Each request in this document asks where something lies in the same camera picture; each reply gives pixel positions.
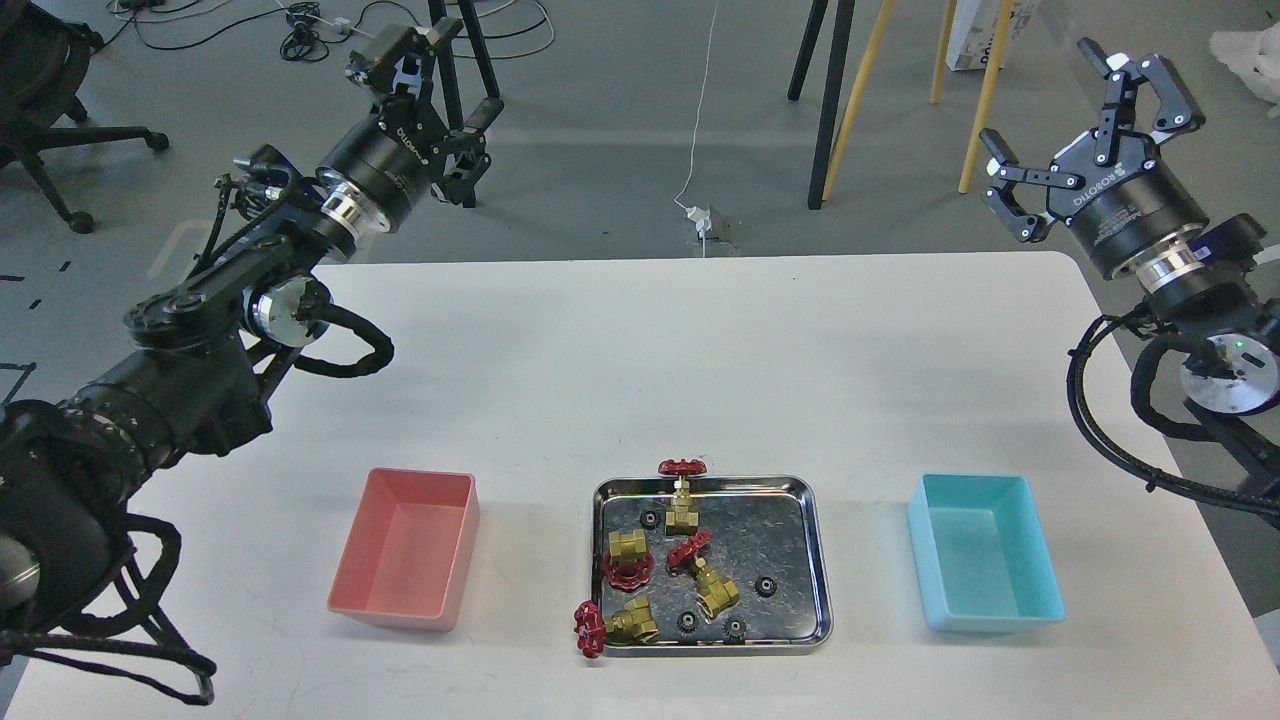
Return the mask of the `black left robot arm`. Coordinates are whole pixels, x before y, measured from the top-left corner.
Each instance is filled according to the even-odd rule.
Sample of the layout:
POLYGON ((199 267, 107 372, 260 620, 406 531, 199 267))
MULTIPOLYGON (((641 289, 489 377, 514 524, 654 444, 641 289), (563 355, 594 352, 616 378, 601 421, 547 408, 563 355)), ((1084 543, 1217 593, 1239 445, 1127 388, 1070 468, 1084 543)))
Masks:
POLYGON ((180 533, 132 497, 186 455, 223 457, 273 428, 289 372, 371 375, 394 345, 315 274, 397 232, 425 197, 471 208, 503 100, 477 14, 434 1, 426 26, 388 26, 347 78, 369 114, 312 173, 264 145, 219 181, 246 223, 212 229, 189 274, 132 307, 133 352, 58 404, 3 407, 3 661, 38 659, 214 700, 216 665, 163 611, 180 533))

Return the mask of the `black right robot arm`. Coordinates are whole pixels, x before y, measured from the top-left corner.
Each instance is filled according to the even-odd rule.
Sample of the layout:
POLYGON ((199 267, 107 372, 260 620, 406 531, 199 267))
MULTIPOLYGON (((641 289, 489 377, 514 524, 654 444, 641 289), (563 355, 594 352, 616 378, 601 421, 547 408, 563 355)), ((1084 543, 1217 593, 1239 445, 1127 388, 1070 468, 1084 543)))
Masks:
POLYGON ((1046 169, 1023 167, 995 129, 987 206, 1021 242, 1062 223, 1103 278, 1132 277, 1146 296, 1129 313, 1096 319, 1070 352, 1068 406, 1076 429, 1106 460, 1199 503, 1248 512, 1277 525, 1277 446, 1248 418, 1277 406, 1277 300, 1248 283, 1265 228, 1240 213, 1211 225, 1161 155, 1161 145, 1197 131, 1204 114, 1175 65, 1149 54, 1108 55, 1092 38, 1078 47, 1105 78, 1097 124, 1060 150, 1046 169), (1247 471, 1235 489, 1174 475, 1124 450, 1094 419, 1085 368, 1117 329, 1144 343, 1132 370, 1134 414, 1162 436, 1225 448, 1247 471))

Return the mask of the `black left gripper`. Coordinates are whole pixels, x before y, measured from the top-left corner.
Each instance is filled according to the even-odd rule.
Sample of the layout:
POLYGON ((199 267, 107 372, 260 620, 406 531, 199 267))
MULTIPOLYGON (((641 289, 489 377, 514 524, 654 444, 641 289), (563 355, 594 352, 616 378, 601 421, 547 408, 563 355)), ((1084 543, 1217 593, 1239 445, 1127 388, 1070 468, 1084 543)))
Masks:
POLYGON ((492 167, 486 132, 506 108, 485 97, 458 129, 428 145, 426 132, 444 117, 430 65, 431 26, 387 26, 348 55, 346 78, 371 94, 366 117, 320 161, 326 187, 356 187, 381 217, 385 232, 401 229, 431 192, 442 202, 476 208, 476 183, 492 167))

